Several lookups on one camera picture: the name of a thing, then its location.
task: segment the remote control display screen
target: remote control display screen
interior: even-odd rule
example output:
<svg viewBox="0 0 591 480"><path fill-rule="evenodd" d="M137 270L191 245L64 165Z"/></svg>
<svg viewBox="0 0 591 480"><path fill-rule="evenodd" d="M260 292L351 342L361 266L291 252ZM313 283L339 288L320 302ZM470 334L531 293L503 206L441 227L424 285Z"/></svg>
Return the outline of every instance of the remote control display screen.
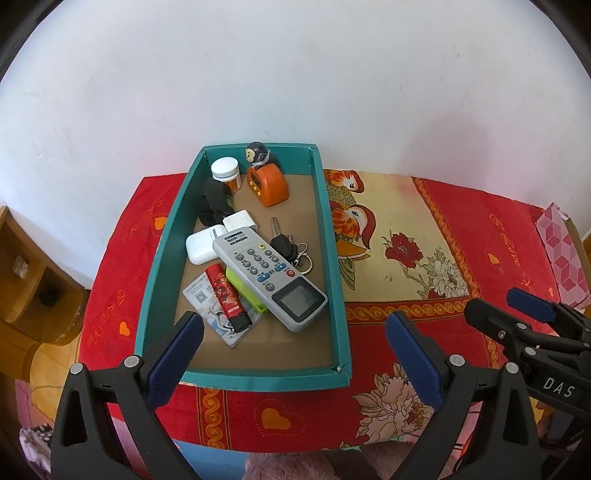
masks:
<svg viewBox="0 0 591 480"><path fill-rule="evenodd" d="M291 292L287 293L281 301L299 317L318 301L318 294L304 285L298 285Z"/></svg>

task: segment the red tube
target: red tube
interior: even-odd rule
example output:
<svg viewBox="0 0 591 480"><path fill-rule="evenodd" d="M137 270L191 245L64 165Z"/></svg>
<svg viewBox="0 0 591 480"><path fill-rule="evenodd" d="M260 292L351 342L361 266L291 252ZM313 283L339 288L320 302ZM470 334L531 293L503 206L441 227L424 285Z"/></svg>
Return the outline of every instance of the red tube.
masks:
<svg viewBox="0 0 591 480"><path fill-rule="evenodd" d="M222 266L219 263L207 267L205 269L209 283L213 287L213 291L216 294L217 300L222 306L223 312L228 317L230 324L234 328L235 333L240 333L246 330L252 325L248 314L240 304L238 300L238 292L234 289L234 286L228 281Z"/></svg>

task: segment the wooden cabinet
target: wooden cabinet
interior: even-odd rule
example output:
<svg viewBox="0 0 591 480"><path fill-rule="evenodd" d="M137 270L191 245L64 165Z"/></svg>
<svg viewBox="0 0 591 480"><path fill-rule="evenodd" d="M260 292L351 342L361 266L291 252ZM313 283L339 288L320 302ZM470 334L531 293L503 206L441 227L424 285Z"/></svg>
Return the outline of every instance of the wooden cabinet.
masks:
<svg viewBox="0 0 591 480"><path fill-rule="evenodd" d="M41 343L67 345L80 333L88 293L0 207L0 372L29 381Z"/></svg>

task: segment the white power adapter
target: white power adapter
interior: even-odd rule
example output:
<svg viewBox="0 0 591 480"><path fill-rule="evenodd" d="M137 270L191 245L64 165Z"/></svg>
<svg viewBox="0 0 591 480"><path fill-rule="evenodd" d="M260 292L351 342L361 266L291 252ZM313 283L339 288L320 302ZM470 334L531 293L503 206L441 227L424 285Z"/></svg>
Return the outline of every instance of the white power adapter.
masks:
<svg viewBox="0 0 591 480"><path fill-rule="evenodd" d="M194 265L201 265L218 258L217 253L213 251L213 241L217 236L224 235L227 232L228 230L223 225L214 225L189 235L185 245L187 246L187 255L190 262Z"/></svg>
<svg viewBox="0 0 591 480"><path fill-rule="evenodd" d="M240 212L225 217L223 224L228 229L228 232L247 226L256 231L256 223L246 210L240 210Z"/></svg>

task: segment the remote control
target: remote control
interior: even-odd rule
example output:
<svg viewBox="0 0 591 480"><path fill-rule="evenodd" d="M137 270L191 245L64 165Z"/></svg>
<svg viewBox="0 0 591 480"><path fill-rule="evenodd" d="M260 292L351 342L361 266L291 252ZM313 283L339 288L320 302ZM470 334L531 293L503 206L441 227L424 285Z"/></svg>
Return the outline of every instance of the remote control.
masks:
<svg viewBox="0 0 591 480"><path fill-rule="evenodd" d="M213 250L292 332L306 328L328 302L324 292L250 227L218 236Z"/></svg>

